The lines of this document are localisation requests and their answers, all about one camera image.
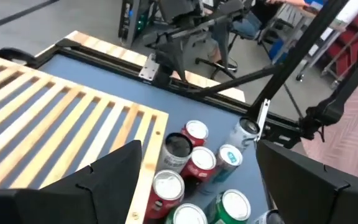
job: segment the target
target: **green soda can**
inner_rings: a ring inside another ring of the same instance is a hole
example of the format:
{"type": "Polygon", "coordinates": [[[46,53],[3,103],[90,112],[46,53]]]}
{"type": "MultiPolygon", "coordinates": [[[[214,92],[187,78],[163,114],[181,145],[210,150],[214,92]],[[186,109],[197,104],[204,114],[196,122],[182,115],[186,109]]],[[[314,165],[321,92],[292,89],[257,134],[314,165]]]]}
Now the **green soda can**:
{"type": "Polygon", "coordinates": [[[218,194],[204,212],[208,224],[247,223],[251,206],[244,194],[231,189],[218,194]]]}
{"type": "Polygon", "coordinates": [[[184,203],[173,209],[167,216],[165,224],[207,224],[202,209],[198,206],[184,203]]]}

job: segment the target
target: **person's leg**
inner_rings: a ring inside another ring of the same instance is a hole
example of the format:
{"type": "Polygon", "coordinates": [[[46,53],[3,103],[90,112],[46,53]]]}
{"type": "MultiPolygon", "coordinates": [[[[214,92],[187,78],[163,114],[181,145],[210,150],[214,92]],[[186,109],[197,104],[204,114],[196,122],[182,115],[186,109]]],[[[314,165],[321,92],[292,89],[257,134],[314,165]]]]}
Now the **person's leg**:
{"type": "Polygon", "coordinates": [[[261,25],[262,23],[258,18],[250,12],[241,21],[234,21],[233,29],[245,38],[253,40],[256,38],[261,25]]]}
{"type": "MultiPolygon", "coordinates": [[[[261,24],[262,23],[258,20],[258,18],[250,12],[240,22],[233,22],[233,29],[237,30],[241,35],[248,37],[249,39],[254,39],[260,29],[261,24]]],[[[211,62],[222,64],[218,43],[214,40],[213,47],[212,50],[209,51],[208,58],[211,62]]],[[[235,65],[229,65],[230,70],[235,70],[236,68],[237,67],[235,65]]]]}

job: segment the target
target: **wooden pallet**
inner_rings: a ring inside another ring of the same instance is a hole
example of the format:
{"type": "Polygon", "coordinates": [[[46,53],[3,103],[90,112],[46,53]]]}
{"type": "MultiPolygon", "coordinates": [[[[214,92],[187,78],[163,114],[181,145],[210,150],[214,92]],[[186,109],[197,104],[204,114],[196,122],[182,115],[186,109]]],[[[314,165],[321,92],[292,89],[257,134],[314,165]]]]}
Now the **wooden pallet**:
{"type": "Polygon", "coordinates": [[[36,175],[39,174],[44,164],[59,147],[76,121],[78,121],[85,109],[87,109],[88,105],[95,103],[96,106],[85,119],[85,122],[81,124],[81,128],[76,130],[73,139],[57,159],[57,162],[47,174],[40,188],[63,177],[91,130],[94,128],[95,123],[106,108],[112,109],[97,131],[93,142],[83,156],[77,170],[87,166],[98,158],[104,143],[121,113],[126,112],[127,115],[121,128],[119,128],[109,152],[114,151],[127,142],[126,140],[130,130],[135,128],[133,124],[136,117],[141,117],[141,122],[137,128],[134,139],[141,140],[142,142],[145,140],[149,126],[150,124],[152,125],[153,121],[154,126],[152,127],[149,143],[145,146],[147,150],[127,219],[127,223],[142,223],[165,127],[167,125],[168,114],[0,58],[0,102],[25,83],[30,86],[0,108],[0,124],[7,120],[11,114],[28,102],[28,100],[41,89],[47,88],[47,90],[34,104],[29,106],[24,113],[14,120],[8,128],[1,131],[0,152],[6,152],[7,150],[9,150],[9,152],[7,156],[3,157],[0,161],[0,183],[11,173],[13,167],[32,150],[33,146],[37,144],[51,125],[62,115],[68,105],[75,98],[79,99],[74,109],[70,111],[58,128],[54,130],[53,134],[46,140],[39,152],[25,165],[25,168],[9,186],[9,188],[28,187],[36,175]],[[28,127],[31,122],[34,122],[34,118],[40,114],[58,94],[64,94],[64,96],[16,147],[8,149],[6,146],[12,139],[14,139],[20,131],[28,127]]]}
{"type": "MultiPolygon", "coordinates": [[[[89,47],[92,49],[95,49],[97,51],[100,51],[102,53],[121,58],[123,60],[126,60],[128,62],[134,63],[136,65],[144,66],[147,60],[147,57],[142,54],[138,54],[134,51],[127,50],[125,48],[116,46],[114,44],[110,44],[109,42],[99,40],[95,37],[92,37],[90,35],[83,34],[78,31],[74,31],[68,36],[66,36],[67,39],[73,40],[85,47],[89,47]]],[[[185,72],[186,79],[191,84],[194,84],[196,86],[200,86],[202,88],[211,87],[220,84],[217,81],[210,80],[209,78],[202,77],[201,75],[197,75],[191,72],[186,71],[185,72]]],[[[174,72],[172,74],[173,78],[179,78],[179,75],[174,72]]],[[[232,99],[246,102],[246,98],[244,96],[244,92],[241,90],[238,90],[236,88],[230,88],[228,90],[220,91],[220,94],[224,96],[228,96],[232,99]]]]}

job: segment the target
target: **jeans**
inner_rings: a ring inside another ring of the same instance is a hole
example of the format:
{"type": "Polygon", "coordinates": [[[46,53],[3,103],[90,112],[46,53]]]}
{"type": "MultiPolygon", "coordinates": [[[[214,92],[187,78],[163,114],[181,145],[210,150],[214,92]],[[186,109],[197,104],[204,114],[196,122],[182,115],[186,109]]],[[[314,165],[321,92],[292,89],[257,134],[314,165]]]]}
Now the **jeans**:
{"type": "Polygon", "coordinates": [[[233,22],[233,29],[246,39],[253,40],[256,38],[261,25],[259,19],[252,12],[249,12],[241,21],[233,22]]]}

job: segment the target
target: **soda can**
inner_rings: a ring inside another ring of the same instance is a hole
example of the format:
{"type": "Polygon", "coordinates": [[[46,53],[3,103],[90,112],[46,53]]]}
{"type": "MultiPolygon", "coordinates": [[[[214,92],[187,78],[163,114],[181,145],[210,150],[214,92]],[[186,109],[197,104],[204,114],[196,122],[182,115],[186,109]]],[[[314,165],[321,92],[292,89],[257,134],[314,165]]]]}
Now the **soda can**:
{"type": "Polygon", "coordinates": [[[216,167],[214,175],[200,187],[205,195],[214,193],[219,185],[242,164],[242,154],[238,148],[224,144],[216,153],[216,167]]]}
{"type": "Polygon", "coordinates": [[[253,224],[282,224],[284,221],[282,220],[280,214],[278,214],[278,210],[273,209],[263,213],[259,218],[257,218],[253,224]]]}
{"type": "Polygon", "coordinates": [[[207,221],[202,209],[196,205],[184,203],[169,213],[165,224],[207,224],[207,221]]]}
{"type": "Polygon", "coordinates": [[[187,136],[193,146],[204,146],[208,138],[208,128],[201,121],[192,120],[185,124],[181,129],[181,133],[187,136]]]}
{"type": "Polygon", "coordinates": [[[246,223],[251,206],[244,194],[231,189],[218,194],[204,212],[208,223],[246,223]]]}
{"type": "Polygon", "coordinates": [[[214,173],[215,155],[203,146],[194,147],[189,161],[180,175],[185,182],[185,198],[193,195],[199,184],[206,182],[214,173]]]}
{"type": "Polygon", "coordinates": [[[226,144],[230,144],[240,150],[241,153],[255,141],[260,128],[255,121],[241,118],[234,129],[230,132],[226,144]]]}
{"type": "Polygon", "coordinates": [[[184,190],[185,184],[179,174],[172,170],[158,172],[153,180],[145,218],[163,218],[171,208],[179,205],[183,199],[184,190]]]}
{"type": "Polygon", "coordinates": [[[170,169],[180,173],[189,160],[192,150],[193,145],[184,134],[169,134],[162,144],[157,170],[170,169]]]}

